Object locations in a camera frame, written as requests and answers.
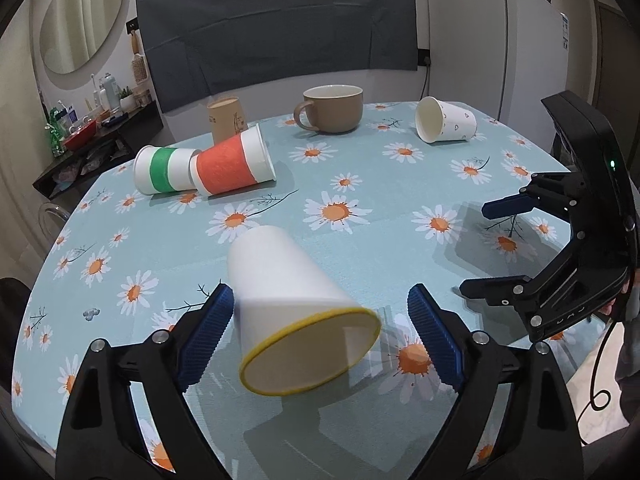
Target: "yellow rim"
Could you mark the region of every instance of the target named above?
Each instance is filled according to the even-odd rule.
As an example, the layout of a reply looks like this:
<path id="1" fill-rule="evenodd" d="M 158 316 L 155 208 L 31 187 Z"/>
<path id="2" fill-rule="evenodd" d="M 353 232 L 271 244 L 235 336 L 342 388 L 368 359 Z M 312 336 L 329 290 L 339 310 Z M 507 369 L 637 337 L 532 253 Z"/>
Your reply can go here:
<path id="1" fill-rule="evenodd" d="M 367 346 L 367 349 L 360 355 L 351 365 L 346 366 L 344 369 L 340 370 L 337 374 L 328 377 L 324 381 L 318 384 L 313 384 L 312 386 L 304 386 L 303 388 L 295 388 L 293 390 L 286 390 L 284 392 L 264 392 L 257 388 L 254 388 L 244 378 L 244 372 L 248 367 L 249 363 L 253 361 L 258 355 L 264 352 L 267 348 L 272 345 L 275 345 L 278 341 L 285 338 L 287 335 L 291 333 L 297 332 L 298 330 L 302 330 L 308 326 L 316 324 L 321 321 L 325 321 L 327 319 L 331 319 L 332 317 L 344 316 L 345 314 L 366 314 L 367 316 L 371 316 L 376 319 L 378 322 L 378 326 L 376 327 L 376 331 L 374 332 L 371 343 Z M 354 306 L 348 308 L 332 308 L 331 310 L 327 310 L 326 312 L 321 312 L 320 314 L 313 314 L 312 316 L 305 317 L 305 319 L 301 319 L 295 323 L 292 323 L 284 328 L 278 330 L 275 334 L 270 335 L 267 339 L 262 341 L 260 344 L 256 345 L 247 355 L 244 356 L 242 362 L 240 363 L 240 381 L 244 385 L 244 387 L 253 392 L 254 394 L 269 396 L 269 397 L 281 397 L 292 394 L 299 394 L 302 392 L 306 392 L 307 390 L 312 390 L 313 388 L 317 388 L 322 384 L 328 383 L 329 381 L 333 381 L 336 377 L 345 373 L 349 368 L 351 368 L 354 364 L 359 362 L 369 351 L 369 349 L 374 345 L 376 339 L 380 335 L 380 329 L 382 328 L 382 324 L 380 323 L 380 318 L 376 315 L 375 312 L 369 310 L 368 308 L 364 308 L 363 306 Z"/>

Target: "white refrigerator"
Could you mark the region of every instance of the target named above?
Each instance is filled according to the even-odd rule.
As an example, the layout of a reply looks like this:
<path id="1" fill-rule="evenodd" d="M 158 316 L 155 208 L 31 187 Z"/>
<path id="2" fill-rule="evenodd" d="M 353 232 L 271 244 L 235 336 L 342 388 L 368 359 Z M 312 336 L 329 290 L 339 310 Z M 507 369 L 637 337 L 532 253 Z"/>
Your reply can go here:
<path id="1" fill-rule="evenodd" d="M 549 152 L 555 128 L 540 99 L 566 87 L 564 14 L 546 0 L 428 0 L 428 22 L 418 46 L 431 51 L 429 95 L 464 102 Z"/>

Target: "blue gripper pad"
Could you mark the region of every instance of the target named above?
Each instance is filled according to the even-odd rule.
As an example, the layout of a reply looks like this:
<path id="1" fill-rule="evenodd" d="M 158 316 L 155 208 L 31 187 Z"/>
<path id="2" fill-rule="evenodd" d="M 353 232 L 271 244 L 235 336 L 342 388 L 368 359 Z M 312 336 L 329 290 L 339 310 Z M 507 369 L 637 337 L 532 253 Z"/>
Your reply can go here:
<path id="1" fill-rule="evenodd" d="M 482 216 L 489 220 L 528 213 L 538 206 L 538 200 L 524 193 L 511 195 L 500 200 L 486 202 L 482 206 Z"/>
<path id="2" fill-rule="evenodd" d="M 458 391 L 465 380 L 463 355 L 454 337 L 440 319 L 440 307 L 414 285 L 407 298 L 409 318 L 443 383 Z"/>
<path id="3" fill-rule="evenodd" d="M 224 287 L 180 352 L 175 380 L 182 393 L 200 381 L 234 313 L 233 291 Z"/>

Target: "brown door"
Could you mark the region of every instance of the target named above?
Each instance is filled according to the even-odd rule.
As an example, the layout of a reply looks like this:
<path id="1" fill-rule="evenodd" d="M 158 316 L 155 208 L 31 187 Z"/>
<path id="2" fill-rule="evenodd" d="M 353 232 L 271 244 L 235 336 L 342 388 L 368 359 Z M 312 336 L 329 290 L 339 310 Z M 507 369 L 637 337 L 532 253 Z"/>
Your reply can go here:
<path id="1" fill-rule="evenodd" d="M 624 14 L 594 0 L 598 63 L 593 105 L 609 120 L 631 177 L 640 184 L 640 39 Z"/>

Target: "mirror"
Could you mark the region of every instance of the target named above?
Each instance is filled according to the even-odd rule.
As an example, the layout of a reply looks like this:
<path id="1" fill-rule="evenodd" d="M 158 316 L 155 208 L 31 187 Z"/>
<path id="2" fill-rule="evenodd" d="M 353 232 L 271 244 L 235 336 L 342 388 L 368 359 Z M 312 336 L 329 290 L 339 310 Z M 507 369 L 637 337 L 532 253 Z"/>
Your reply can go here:
<path id="1" fill-rule="evenodd" d="M 53 0 L 40 30 L 40 53 L 52 72 L 68 74 L 104 43 L 122 0 Z"/>

